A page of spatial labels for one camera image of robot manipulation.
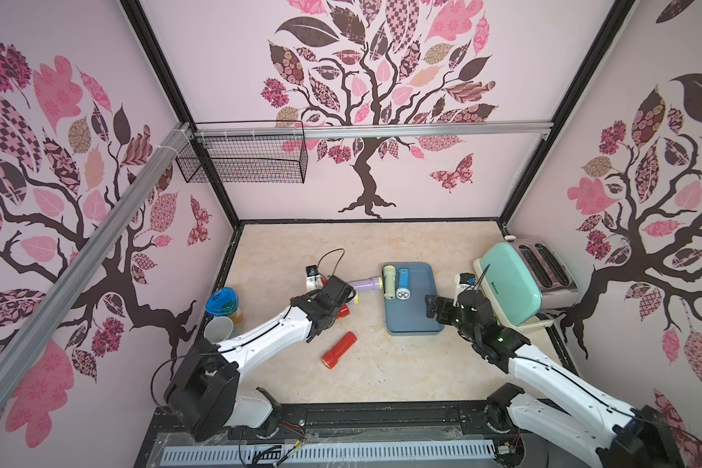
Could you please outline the purple flashlight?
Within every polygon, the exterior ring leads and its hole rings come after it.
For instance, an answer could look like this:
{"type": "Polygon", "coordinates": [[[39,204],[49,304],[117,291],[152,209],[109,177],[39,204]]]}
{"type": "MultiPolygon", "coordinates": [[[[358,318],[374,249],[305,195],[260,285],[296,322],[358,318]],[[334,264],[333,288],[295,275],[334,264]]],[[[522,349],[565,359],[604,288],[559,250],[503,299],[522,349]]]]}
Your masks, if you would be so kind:
{"type": "Polygon", "coordinates": [[[380,276],[374,276],[362,280],[353,280],[349,285],[358,292],[379,292],[383,289],[383,280],[380,276]]]}

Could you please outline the blue flashlight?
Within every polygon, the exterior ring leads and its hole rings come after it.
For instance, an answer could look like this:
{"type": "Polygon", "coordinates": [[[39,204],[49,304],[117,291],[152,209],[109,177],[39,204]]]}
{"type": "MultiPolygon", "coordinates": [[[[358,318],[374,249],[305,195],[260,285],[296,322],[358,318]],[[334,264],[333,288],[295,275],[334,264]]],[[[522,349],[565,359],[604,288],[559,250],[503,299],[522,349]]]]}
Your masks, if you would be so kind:
{"type": "Polygon", "coordinates": [[[396,298],[398,300],[408,300],[411,297],[409,281],[411,281],[410,270],[408,268],[399,268],[396,289],[396,298]]]}

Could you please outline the pale green flashlight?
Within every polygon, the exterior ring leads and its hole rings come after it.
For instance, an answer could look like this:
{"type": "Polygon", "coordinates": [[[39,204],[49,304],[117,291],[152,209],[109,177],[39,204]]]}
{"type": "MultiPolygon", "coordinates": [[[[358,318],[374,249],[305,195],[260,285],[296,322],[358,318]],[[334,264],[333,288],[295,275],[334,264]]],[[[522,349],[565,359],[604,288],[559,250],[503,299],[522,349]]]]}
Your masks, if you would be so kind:
{"type": "Polygon", "coordinates": [[[383,292],[386,300],[396,298],[397,269],[394,265],[385,265],[382,269],[383,292]]]}

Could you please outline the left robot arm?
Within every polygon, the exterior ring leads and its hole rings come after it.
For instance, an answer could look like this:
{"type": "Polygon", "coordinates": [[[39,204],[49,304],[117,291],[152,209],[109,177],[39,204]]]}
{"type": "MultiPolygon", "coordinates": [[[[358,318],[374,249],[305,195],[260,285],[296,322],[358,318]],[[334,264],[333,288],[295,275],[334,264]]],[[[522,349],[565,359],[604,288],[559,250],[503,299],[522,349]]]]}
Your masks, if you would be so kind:
{"type": "Polygon", "coordinates": [[[165,401],[197,442],[226,428],[246,428],[270,437],[280,425],[282,407],[265,389],[244,390],[241,381],[284,349],[309,342],[333,327],[355,289],[332,276],[325,286],[292,298],[271,320],[233,337],[193,344],[165,391],[165,401]]]}

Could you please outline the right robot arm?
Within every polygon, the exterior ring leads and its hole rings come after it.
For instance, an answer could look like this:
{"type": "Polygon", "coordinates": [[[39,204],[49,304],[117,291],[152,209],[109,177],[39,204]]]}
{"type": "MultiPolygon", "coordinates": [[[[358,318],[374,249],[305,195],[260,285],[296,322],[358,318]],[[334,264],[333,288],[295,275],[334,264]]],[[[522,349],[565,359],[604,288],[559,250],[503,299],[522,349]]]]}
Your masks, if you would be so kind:
{"type": "Polygon", "coordinates": [[[427,296],[426,314],[512,376],[487,399],[491,431],[524,430],[590,467],[682,467],[672,427],[652,407],[635,409],[567,372],[530,340],[497,322],[489,300],[466,289],[458,298],[427,296]]]}

